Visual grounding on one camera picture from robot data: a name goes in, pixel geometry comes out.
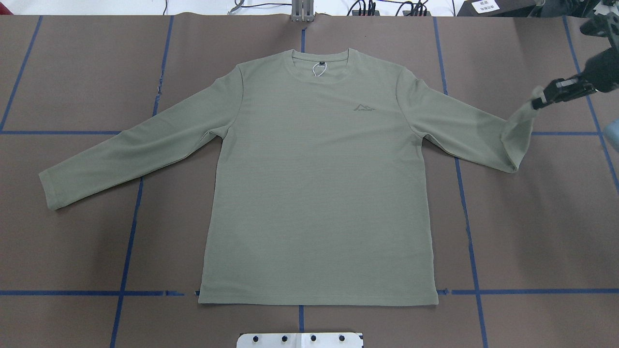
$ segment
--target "sleeve cuff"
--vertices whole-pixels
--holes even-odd
[[[54,189],[54,184],[52,184],[52,179],[47,170],[39,173],[39,179],[41,180],[41,184],[43,185],[43,190],[45,191],[45,199],[47,200],[47,207],[51,210],[56,210],[62,205],[56,195],[56,190]]]

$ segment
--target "long-sleeve shirt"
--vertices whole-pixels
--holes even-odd
[[[220,136],[199,303],[429,305],[422,139],[511,173],[536,116],[527,102],[503,120],[352,48],[288,50],[236,65],[40,180],[59,209]]]

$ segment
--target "shirt hem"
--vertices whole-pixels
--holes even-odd
[[[343,305],[343,306],[384,306],[408,307],[437,305],[438,294],[422,297],[383,297],[383,296],[278,296],[278,295],[222,295],[200,293],[198,303],[245,303],[252,305]]]

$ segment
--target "metal bracket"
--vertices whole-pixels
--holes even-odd
[[[236,348],[363,348],[362,333],[242,334]]]
[[[292,0],[292,21],[313,22],[314,0]]]

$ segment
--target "mountain logo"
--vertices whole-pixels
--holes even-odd
[[[359,106],[354,109],[354,111],[374,111],[375,109],[372,109],[370,107],[366,107],[365,105],[359,104]]]

